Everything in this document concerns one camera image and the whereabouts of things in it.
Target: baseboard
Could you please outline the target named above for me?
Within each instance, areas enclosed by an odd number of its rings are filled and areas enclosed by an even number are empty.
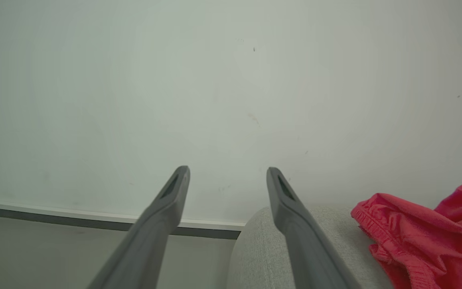
[[[139,216],[123,215],[123,214],[109,214],[101,212],[88,212],[82,210],[70,210],[53,207],[43,207],[34,205],[23,205],[19,203],[11,203],[0,201],[0,209],[14,212],[24,212],[30,214],[39,214],[46,216],[58,216],[64,218],[75,218],[81,220],[93,220],[112,223],[134,224]],[[192,220],[181,219],[179,223],[180,228],[193,228],[193,229],[209,229],[209,230],[229,230],[241,232],[245,223],[236,222],[222,222],[222,221],[206,221],[206,220]]]

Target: dark gap below baseboard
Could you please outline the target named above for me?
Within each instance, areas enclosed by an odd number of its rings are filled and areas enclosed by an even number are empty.
[[[85,228],[96,228],[96,229],[107,229],[117,231],[128,231],[133,224],[130,223],[119,223],[109,221],[96,221],[87,220],[85,218],[69,218],[62,216],[50,216],[43,214],[33,214],[26,212],[17,212],[11,210],[0,209],[0,217],[2,218],[16,218],[18,220],[26,220],[32,222],[42,222],[58,225],[68,225]],[[199,229],[199,228],[184,228],[177,227],[171,235],[178,236],[197,236],[204,238],[226,238],[230,240],[236,240],[239,231],[230,230],[213,230],[213,229]]]

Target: red garment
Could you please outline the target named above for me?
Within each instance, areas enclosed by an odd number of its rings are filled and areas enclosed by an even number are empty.
[[[351,214],[396,289],[462,289],[462,185],[435,210],[375,194]]]

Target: gray sofa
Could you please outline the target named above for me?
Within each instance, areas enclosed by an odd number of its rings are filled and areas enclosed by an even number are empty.
[[[362,288],[389,289],[392,284],[370,254],[372,244],[350,216],[352,207],[308,208]],[[294,289],[286,241],[269,208],[257,212],[238,237],[227,276],[227,289]]]

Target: gray floor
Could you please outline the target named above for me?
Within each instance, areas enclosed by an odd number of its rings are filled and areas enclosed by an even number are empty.
[[[0,289],[85,288],[125,234],[0,218]],[[234,244],[170,236],[157,288],[225,288]]]

